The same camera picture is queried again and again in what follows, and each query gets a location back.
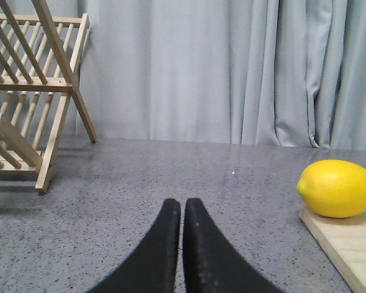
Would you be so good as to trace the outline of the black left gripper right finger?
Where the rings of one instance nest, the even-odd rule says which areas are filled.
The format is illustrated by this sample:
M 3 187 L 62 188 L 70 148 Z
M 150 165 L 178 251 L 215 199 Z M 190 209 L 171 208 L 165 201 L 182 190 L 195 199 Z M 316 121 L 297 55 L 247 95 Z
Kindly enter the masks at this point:
M 239 255 L 199 198 L 185 205 L 184 278 L 187 292 L 281 291 Z

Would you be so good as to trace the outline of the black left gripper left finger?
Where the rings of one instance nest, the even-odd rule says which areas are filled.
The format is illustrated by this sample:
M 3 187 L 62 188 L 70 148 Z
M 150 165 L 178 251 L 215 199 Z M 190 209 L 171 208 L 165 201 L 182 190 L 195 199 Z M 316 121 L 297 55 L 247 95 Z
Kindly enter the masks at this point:
M 179 202 L 166 199 L 135 250 L 90 292 L 173 292 L 180 220 Z

